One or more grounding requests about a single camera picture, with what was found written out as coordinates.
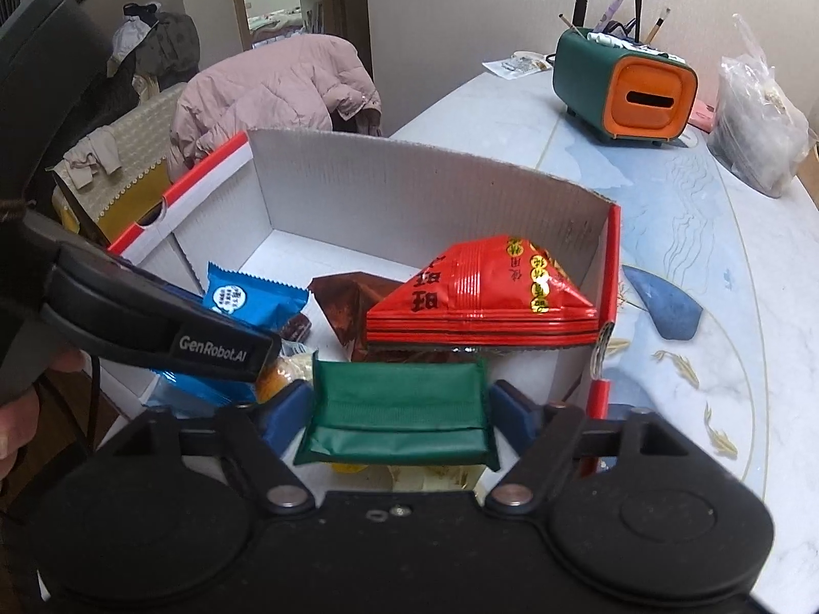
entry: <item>green packet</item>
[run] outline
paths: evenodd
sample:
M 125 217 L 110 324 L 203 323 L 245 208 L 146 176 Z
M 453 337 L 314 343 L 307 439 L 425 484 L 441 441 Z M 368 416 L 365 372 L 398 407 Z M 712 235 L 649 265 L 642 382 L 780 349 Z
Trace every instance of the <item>green packet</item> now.
M 294 464 L 500 468 L 482 362 L 322 362 Z

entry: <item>marble tabletop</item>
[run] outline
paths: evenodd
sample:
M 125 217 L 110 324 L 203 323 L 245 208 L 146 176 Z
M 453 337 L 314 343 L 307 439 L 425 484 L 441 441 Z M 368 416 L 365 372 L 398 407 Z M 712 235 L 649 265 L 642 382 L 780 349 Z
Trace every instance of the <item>marble tabletop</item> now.
M 775 540 L 755 596 L 777 614 L 813 614 L 819 212 L 801 183 L 779 200 L 756 193 L 693 127 L 662 148 L 601 144 L 566 115 L 550 73 L 484 73 L 393 138 L 532 167 L 621 205 L 620 302 L 604 368 L 612 409 L 655 408 L 764 499 Z M 683 328 L 679 314 L 664 320 L 657 297 L 686 307 Z

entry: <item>finger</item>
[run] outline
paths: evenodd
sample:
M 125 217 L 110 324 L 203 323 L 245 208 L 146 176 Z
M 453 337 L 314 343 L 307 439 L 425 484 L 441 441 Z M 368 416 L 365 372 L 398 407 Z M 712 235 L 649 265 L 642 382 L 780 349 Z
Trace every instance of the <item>finger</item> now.
M 0 480 L 2 480 L 9 473 L 11 473 L 11 469 L 14 468 L 14 462 L 16 461 L 17 461 L 16 450 L 5 459 L 0 459 Z
M 60 353 L 51 363 L 50 369 L 54 371 L 83 371 L 85 366 L 85 356 L 82 351 L 76 348 Z
M 19 400 L 0 407 L 0 460 L 16 452 L 34 438 L 40 401 L 33 390 Z

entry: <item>screw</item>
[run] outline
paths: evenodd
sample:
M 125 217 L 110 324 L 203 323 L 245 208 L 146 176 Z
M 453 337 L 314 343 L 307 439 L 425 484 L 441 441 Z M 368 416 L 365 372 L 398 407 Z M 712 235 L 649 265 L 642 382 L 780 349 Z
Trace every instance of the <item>screw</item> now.
M 268 490 L 267 500 L 280 508 L 297 508 L 307 502 L 307 492 L 293 485 L 279 485 Z
M 390 508 L 390 514 L 394 517 L 408 517 L 412 514 L 412 508 L 405 505 L 395 505 Z
M 367 510 L 367 514 L 364 516 L 375 523 L 380 523 L 390 518 L 390 516 L 386 514 L 386 510 Z
M 501 505 L 519 506 L 531 502 L 535 495 L 529 487 L 523 485 L 501 485 L 492 490 L 492 498 Z

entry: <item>paintbrush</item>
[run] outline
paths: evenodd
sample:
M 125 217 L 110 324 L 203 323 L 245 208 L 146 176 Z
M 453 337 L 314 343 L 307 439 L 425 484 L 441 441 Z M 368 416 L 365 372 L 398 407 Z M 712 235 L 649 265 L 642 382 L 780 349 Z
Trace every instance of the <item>paintbrush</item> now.
M 640 18 L 643 14 L 643 0 L 634 0 L 634 41 L 640 43 Z
M 645 38 L 646 45 L 650 46 L 650 44 L 654 40 L 654 37 L 657 36 L 657 32 L 660 31 L 660 27 L 665 22 L 666 18 L 669 17 L 669 13 L 671 13 L 671 8 L 666 7 L 666 10 L 662 13 L 662 16 L 657 18 L 657 22 L 654 24 L 654 27 L 651 28 L 651 32 L 649 32 L 649 35 Z
M 583 33 L 582 33 L 582 32 L 581 32 L 579 29 L 575 28 L 575 26 L 574 26 L 574 25 L 572 25 L 572 24 L 570 23 L 570 21 L 568 20 L 568 18 L 566 18 L 566 17 L 565 17 L 565 16 L 564 16 L 562 13 L 558 13 L 558 18 L 560 18 L 560 20 L 562 20 L 564 23 L 566 23 L 566 27 L 567 27 L 567 28 L 569 28 L 570 30 L 574 30 L 574 31 L 575 31 L 575 32 L 577 32 L 577 34 L 579 34 L 580 36 L 583 36 Z

